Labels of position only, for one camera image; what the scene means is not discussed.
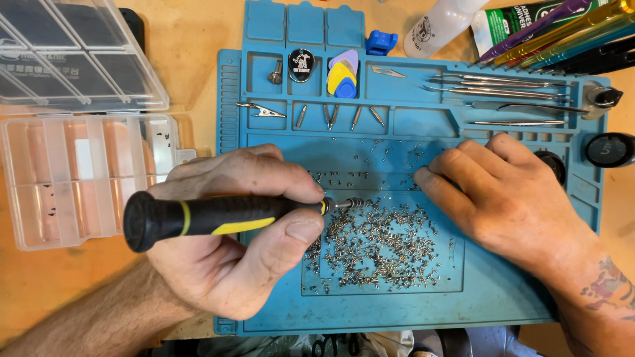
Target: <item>yellow guitar pick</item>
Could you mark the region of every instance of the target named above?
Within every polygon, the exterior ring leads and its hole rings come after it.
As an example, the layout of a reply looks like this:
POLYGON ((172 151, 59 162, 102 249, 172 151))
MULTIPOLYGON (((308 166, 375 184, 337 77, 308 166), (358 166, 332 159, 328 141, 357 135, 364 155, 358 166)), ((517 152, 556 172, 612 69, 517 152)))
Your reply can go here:
POLYGON ((334 95, 337 86, 340 85, 340 82, 346 77, 351 78, 355 86, 357 86, 357 78, 355 78, 355 75, 351 73, 345 65, 337 62, 328 73, 328 78, 326 79, 326 91, 328 91, 329 94, 334 95))

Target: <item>purple screwdriver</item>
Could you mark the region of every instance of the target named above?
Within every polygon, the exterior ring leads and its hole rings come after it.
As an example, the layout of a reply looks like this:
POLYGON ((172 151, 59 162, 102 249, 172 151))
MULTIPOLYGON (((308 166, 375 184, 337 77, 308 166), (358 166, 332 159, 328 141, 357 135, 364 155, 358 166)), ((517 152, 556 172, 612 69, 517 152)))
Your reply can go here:
POLYGON ((578 12, 579 9, 583 8, 586 10, 591 1, 592 0, 565 0, 562 4, 560 4, 560 6, 553 9, 550 13, 539 18, 538 21, 525 27, 524 29, 509 36, 508 38, 496 44, 494 47, 490 48, 483 54, 483 56, 481 56, 481 58, 479 58, 472 65, 475 65, 479 62, 487 62, 494 57, 502 55, 503 53, 522 43, 525 39, 528 39, 531 35, 544 29, 550 24, 553 24, 556 20, 571 16, 574 13, 578 12))

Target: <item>forearm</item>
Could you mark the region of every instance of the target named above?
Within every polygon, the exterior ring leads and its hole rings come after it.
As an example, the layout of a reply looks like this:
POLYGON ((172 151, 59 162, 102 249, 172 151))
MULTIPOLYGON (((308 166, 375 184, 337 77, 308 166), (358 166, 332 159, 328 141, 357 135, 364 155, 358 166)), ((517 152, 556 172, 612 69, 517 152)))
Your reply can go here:
POLYGON ((195 313, 144 260, 31 328, 1 356, 134 355, 160 330, 195 313))
POLYGON ((538 273, 558 303, 569 347, 576 356, 631 356, 635 288, 589 232, 560 246, 553 271, 538 273))

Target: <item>wooden workbench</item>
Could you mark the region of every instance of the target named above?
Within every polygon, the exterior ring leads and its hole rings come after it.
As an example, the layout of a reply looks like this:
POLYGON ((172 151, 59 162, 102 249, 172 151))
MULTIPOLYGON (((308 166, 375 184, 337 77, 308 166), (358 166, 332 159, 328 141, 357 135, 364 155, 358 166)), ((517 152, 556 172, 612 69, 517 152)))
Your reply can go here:
MULTIPOLYGON (((300 0, 283 1, 297 4, 300 0)), ((184 148, 210 156, 215 146, 216 62, 222 48, 241 48, 244 1, 115 0, 135 10, 146 25, 146 54, 171 98, 170 114, 179 122, 184 148)), ((315 6, 337 8, 347 4, 366 14, 366 32, 405 34, 432 6, 421 0, 311 0, 315 6)), ((517 2, 492 0, 496 8, 517 2)), ((400 41, 390 56, 405 56, 400 41)), ((473 61, 476 47, 468 31, 433 58, 473 61)), ((610 74, 624 91, 620 105, 610 112, 609 131, 635 133, 629 113, 635 112, 635 69, 610 74)), ((601 237, 613 261, 635 276, 635 165, 605 171, 601 237)), ((18 251, 13 241, 6 190, 0 190, 0 346, 20 335, 51 311, 82 296, 135 259, 121 236, 92 239, 81 246, 39 252, 18 251)), ((209 321, 199 325, 211 326, 209 321)), ((207 328, 202 335, 208 334, 207 328)), ((197 337, 199 333, 172 337, 197 337)))

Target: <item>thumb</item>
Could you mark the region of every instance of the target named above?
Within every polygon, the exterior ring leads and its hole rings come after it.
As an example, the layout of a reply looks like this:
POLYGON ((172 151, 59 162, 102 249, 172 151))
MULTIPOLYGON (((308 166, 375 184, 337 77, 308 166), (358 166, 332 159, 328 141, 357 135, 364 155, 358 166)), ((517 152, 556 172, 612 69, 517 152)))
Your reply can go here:
POLYGON ((234 320, 252 317, 265 304, 274 285, 304 256, 324 229, 322 216, 301 208, 263 228, 243 258, 215 286, 213 299, 222 301, 220 314, 234 320), (236 299, 242 296, 249 299, 236 299))

